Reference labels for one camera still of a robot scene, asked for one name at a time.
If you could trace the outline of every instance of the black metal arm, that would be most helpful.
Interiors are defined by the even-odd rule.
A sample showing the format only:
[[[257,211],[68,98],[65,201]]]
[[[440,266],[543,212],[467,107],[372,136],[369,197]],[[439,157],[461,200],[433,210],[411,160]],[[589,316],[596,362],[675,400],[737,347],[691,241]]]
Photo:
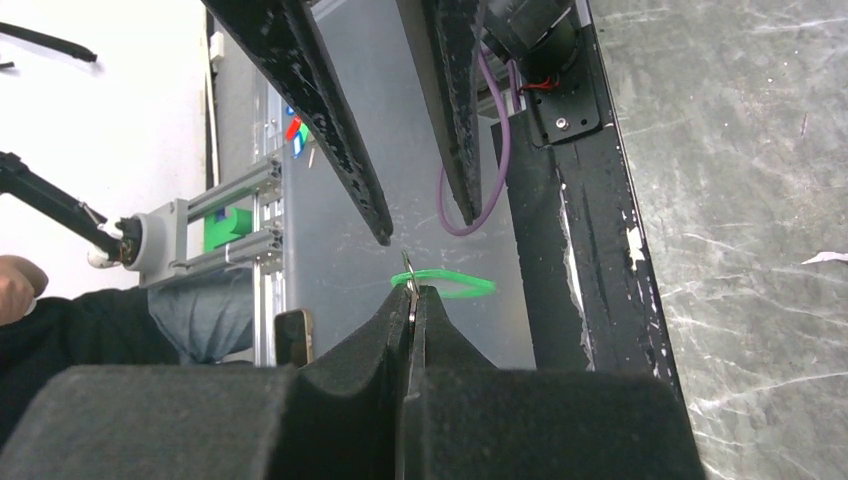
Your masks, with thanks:
[[[0,152],[0,194],[3,193],[12,194],[93,243],[110,260],[121,258],[121,240],[98,228],[106,217],[32,173],[14,153]]]

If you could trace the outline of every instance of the black bracket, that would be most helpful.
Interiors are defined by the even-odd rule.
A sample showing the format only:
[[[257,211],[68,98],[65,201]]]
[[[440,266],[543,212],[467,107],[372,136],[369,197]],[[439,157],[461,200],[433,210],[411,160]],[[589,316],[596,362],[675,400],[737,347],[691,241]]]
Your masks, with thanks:
[[[590,51],[595,45],[592,29],[579,32],[574,61],[552,78],[557,86],[549,91],[528,90],[527,109],[533,119],[533,145],[573,140],[602,128]]]

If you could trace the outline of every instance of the person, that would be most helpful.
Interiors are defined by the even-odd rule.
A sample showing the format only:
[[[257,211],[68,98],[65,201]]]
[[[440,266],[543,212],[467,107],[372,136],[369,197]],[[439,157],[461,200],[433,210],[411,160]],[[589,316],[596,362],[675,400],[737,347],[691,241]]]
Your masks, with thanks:
[[[47,284],[32,262],[0,256],[0,448],[38,391],[71,366],[217,363],[253,343],[250,269],[73,300],[39,298]]]

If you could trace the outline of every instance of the gray panel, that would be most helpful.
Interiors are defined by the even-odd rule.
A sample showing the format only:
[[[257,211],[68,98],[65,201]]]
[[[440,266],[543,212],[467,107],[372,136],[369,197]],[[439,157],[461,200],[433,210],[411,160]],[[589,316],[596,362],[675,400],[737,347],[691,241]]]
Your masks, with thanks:
[[[319,28],[385,189],[395,234],[390,248],[376,243],[320,153],[312,169],[308,154],[287,162],[288,308],[313,311],[315,352],[326,352],[377,310],[390,291],[389,279],[403,271],[405,248],[417,269],[448,268],[495,280],[497,294],[446,300],[448,314],[495,364],[532,368],[506,195],[470,237],[451,237],[439,225],[440,157],[394,0],[317,8]],[[489,125],[481,120],[484,195],[496,173]],[[455,209],[453,214],[460,218]]]
[[[215,77],[215,111],[221,181],[226,182],[253,163],[253,84],[257,70],[217,22],[215,29],[224,35],[224,58],[217,65]],[[250,208],[249,201],[239,205]]]
[[[848,478],[848,3],[592,3],[714,478]]]

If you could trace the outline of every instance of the person's hand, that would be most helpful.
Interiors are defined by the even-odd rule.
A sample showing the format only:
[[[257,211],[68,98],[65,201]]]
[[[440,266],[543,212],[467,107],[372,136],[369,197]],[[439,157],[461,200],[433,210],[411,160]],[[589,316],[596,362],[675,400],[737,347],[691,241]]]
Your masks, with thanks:
[[[0,326],[24,318],[35,298],[35,288],[16,268],[0,265]]]

